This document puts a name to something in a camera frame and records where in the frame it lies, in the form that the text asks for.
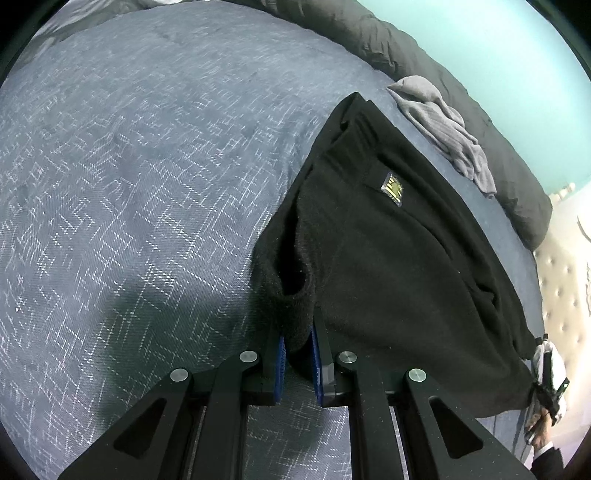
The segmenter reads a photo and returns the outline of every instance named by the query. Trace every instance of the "bed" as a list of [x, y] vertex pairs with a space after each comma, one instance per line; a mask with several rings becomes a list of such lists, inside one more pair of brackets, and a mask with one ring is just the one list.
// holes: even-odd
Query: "bed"
[[[211, 368], [246, 345], [254, 242], [354, 91], [460, 193], [543, 334], [536, 265], [510, 213], [402, 116], [391, 82], [325, 37], [218, 1], [111, 18], [11, 73], [0, 420], [41, 479], [175, 366]], [[251, 411], [245, 478], [348, 478], [346, 410], [320, 409], [290, 369], [284, 392]], [[525, 460], [524, 412], [481, 422]]]

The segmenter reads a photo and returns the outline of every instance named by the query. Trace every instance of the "teal wall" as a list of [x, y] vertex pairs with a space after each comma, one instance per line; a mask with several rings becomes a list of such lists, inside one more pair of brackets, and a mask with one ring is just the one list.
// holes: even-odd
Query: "teal wall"
[[547, 193], [591, 179], [591, 81], [525, 0], [360, 2], [464, 84]]

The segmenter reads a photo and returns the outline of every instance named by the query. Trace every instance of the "yellow label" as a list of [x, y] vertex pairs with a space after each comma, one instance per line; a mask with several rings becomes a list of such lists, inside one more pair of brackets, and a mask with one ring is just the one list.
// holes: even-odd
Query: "yellow label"
[[400, 185], [400, 182], [394, 175], [388, 173], [381, 190], [400, 207], [402, 203], [402, 185]]

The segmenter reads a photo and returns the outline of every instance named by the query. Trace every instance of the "fleece fabric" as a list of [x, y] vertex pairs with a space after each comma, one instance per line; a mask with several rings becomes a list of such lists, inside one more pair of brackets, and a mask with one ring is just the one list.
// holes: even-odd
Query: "fleece fabric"
[[315, 308], [333, 351], [422, 368], [476, 417], [527, 406], [535, 340], [460, 196], [358, 93], [333, 111], [254, 251], [290, 354]]

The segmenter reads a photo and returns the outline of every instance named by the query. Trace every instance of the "jacket sleeve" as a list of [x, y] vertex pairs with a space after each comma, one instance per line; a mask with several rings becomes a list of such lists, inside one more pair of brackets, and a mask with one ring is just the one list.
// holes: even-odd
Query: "jacket sleeve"
[[555, 448], [544, 452], [531, 465], [531, 472], [537, 480], [558, 480], [563, 470], [562, 453]]

